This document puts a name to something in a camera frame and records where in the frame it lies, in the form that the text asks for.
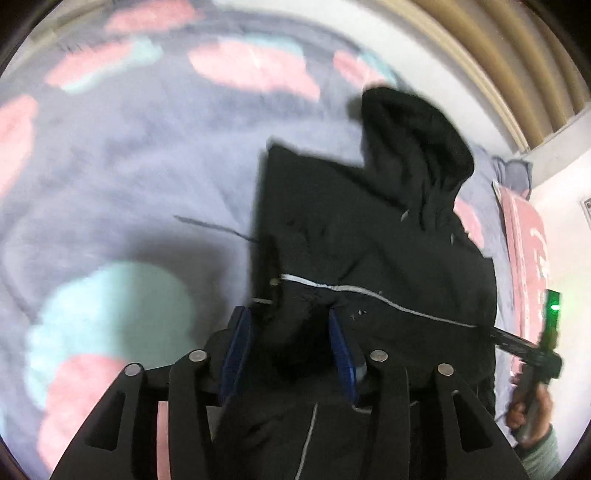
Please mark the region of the person's right hand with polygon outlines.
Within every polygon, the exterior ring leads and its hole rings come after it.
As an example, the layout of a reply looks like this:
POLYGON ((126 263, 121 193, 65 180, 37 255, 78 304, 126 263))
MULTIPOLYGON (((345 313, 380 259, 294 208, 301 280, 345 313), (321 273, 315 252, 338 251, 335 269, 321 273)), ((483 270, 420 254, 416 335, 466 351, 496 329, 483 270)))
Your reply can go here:
POLYGON ((526 397, 526 394, 514 392, 505 420, 517 443, 523 448, 531 448, 550 432, 554 404, 543 383, 538 384, 531 401, 526 397))

